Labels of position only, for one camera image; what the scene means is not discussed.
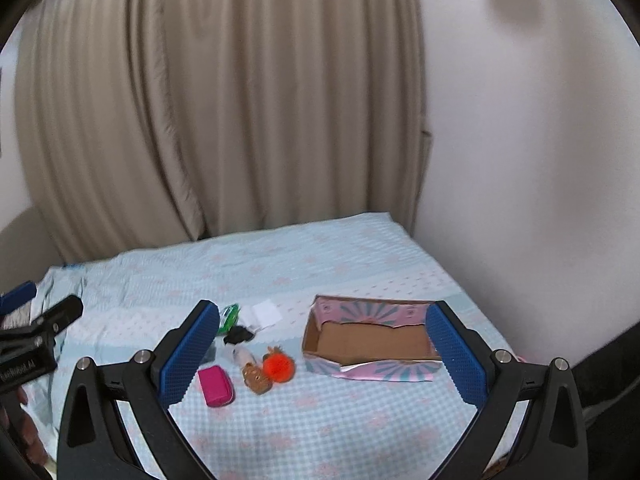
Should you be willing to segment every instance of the orange pom pom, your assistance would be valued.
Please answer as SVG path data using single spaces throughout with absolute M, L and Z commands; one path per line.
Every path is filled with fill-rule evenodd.
M 279 348 L 271 349 L 264 356 L 262 370 L 274 383 L 290 381 L 296 372 L 296 365 L 289 356 L 283 354 Z

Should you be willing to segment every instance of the white wall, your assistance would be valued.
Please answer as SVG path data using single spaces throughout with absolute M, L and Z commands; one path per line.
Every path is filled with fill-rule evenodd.
M 31 205 L 15 134 L 14 81 L 20 29 L 0 54 L 0 230 Z
M 609 0 L 422 0 L 417 240 L 517 352 L 640 319 L 640 48 Z

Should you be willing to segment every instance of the bed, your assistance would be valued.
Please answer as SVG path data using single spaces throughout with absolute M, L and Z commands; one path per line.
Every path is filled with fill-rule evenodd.
M 303 366 L 301 337 L 316 294 L 437 300 L 492 348 L 509 348 L 454 280 L 386 214 L 233 234 L 111 260 L 52 267 L 31 304 L 37 316 L 68 294 L 84 316 L 59 336 L 59 368 L 28 387 L 31 415 L 55 457 L 66 388 L 79 358 L 98 364 L 128 360 L 153 348 L 200 299 L 220 308 L 278 306 L 283 320 L 249 343 L 261 356 L 277 344 L 298 362 L 296 377 L 263 396 L 243 384 L 240 370 L 216 340 L 209 361 L 231 376 L 236 400 L 208 408 L 194 380 L 170 411 L 194 450 L 220 480 L 424 479 L 442 462 L 473 417 L 447 371 L 431 382 L 350 381 Z M 508 451 L 525 407 L 514 412 L 494 459 Z M 162 478 L 132 413 L 125 424 L 146 470 Z

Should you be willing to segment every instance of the finger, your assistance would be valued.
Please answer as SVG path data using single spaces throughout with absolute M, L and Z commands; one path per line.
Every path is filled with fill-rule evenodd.
M 0 424 L 2 424 L 2 427 L 6 430 L 9 429 L 9 417 L 4 408 L 0 408 Z
M 18 394 L 20 403 L 26 406 L 29 403 L 29 397 L 27 396 L 27 392 L 24 391 L 24 388 L 20 386 L 20 388 L 16 390 L 16 393 Z
M 34 464 L 45 465 L 48 457 L 49 455 L 47 455 L 39 438 L 27 449 L 27 458 Z
M 24 414 L 22 420 L 22 438 L 27 443 L 27 446 L 31 446 L 38 439 L 38 429 L 33 423 L 33 419 L 27 414 Z

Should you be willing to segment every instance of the pink pouch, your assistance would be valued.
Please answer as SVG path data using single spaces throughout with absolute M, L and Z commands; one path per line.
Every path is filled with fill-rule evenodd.
M 226 372 L 218 365 L 198 371 L 200 386 L 207 406 L 219 408 L 235 398 L 234 387 Z

